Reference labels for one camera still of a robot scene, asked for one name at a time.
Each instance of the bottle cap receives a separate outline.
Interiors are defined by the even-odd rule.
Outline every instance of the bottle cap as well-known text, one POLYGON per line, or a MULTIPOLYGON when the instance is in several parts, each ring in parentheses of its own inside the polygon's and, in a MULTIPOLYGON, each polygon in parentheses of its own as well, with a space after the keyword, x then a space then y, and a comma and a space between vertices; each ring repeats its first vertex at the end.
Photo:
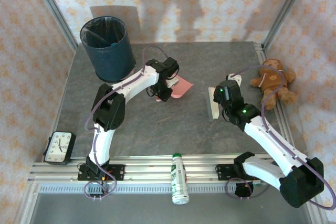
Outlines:
POLYGON ((175 158, 175 157, 182 157, 182 155, 180 153, 174 153, 173 158, 175 158))

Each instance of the pink sponge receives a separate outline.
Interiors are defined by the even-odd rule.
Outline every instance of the pink sponge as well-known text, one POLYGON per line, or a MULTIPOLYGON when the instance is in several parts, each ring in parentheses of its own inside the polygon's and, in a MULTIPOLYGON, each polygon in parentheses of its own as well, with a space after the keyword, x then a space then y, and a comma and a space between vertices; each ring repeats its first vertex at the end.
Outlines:
MULTIPOLYGON (((182 97, 185 92, 187 92, 192 86, 193 84, 184 80, 182 77, 180 76, 176 76, 179 79, 179 82, 177 85, 172 86, 172 98, 180 98, 182 97)), ((161 102, 160 98, 156 97, 156 101, 157 102, 161 102)))

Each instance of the gray marble surface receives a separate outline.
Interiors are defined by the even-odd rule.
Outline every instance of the gray marble surface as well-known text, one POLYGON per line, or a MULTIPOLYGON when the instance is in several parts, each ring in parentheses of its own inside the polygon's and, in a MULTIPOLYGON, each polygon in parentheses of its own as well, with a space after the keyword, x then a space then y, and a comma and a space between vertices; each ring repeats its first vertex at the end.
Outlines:
MULTIPOLYGON (((126 106, 125 120, 116 130, 111 156, 227 154, 251 151, 265 152, 252 138, 223 118, 209 121, 206 105, 208 87, 214 87, 234 73, 250 65, 259 64, 252 42, 194 42, 156 44, 180 65, 179 75, 193 83, 180 99, 170 98, 167 103, 156 102, 143 91, 126 106)), ((141 51, 146 45, 132 45, 141 67, 141 51)), ((146 59, 164 60, 157 50, 149 48, 146 59)), ((242 74, 241 92, 246 102, 260 106, 261 91, 249 85, 258 70, 242 74)), ((93 133, 84 130, 84 123, 103 84, 83 46, 79 46, 70 72, 68 85, 57 126, 58 131, 72 131, 77 139, 72 157, 88 155, 93 133)), ((273 111, 267 119, 276 130, 279 126, 273 111)))

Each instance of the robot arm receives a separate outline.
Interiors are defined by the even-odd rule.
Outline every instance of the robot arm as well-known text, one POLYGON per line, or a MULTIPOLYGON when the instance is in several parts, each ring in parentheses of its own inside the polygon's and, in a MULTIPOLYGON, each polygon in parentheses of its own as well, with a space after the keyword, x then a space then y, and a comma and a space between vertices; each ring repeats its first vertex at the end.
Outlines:
MULTIPOLYGON (((98 135, 96 139, 96 157, 100 166, 104 168, 109 164, 110 145, 114 132, 124 120, 125 105, 135 95, 147 88, 150 88, 152 94, 159 97, 162 101, 167 101, 172 94, 171 86, 178 82, 177 78, 170 79, 169 77, 174 75, 178 68, 179 65, 173 58, 169 57, 164 62, 153 59, 146 63, 142 76, 126 87, 123 87, 123 85, 133 80, 142 70, 112 86, 107 84, 100 86, 92 108, 107 93, 119 88, 117 92, 103 101, 98 110, 93 114, 94 126, 99 129, 99 131, 95 130, 94 137, 98 135)), ((86 159, 86 164, 98 178, 103 176, 103 173, 96 165, 93 146, 86 159)))
POLYGON ((219 103, 230 123, 256 140, 275 160, 278 166, 267 163, 251 152, 241 154, 234 160, 238 174, 257 177, 277 188, 283 198, 293 207, 300 207, 323 191, 323 182, 289 154, 280 143, 293 151, 295 157, 305 161, 323 177, 323 164, 318 158, 308 159, 305 154, 291 146, 266 121, 265 127, 260 111, 252 104, 244 103, 240 87, 235 80, 221 82, 215 89, 214 102, 219 103))

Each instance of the clock face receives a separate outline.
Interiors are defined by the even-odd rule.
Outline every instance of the clock face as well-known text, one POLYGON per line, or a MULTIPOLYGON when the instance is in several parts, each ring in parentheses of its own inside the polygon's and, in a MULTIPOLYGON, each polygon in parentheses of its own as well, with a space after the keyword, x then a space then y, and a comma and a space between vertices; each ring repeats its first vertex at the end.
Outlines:
POLYGON ((61 163, 67 154, 71 139, 70 132, 55 132, 52 135, 45 161, 61 163))

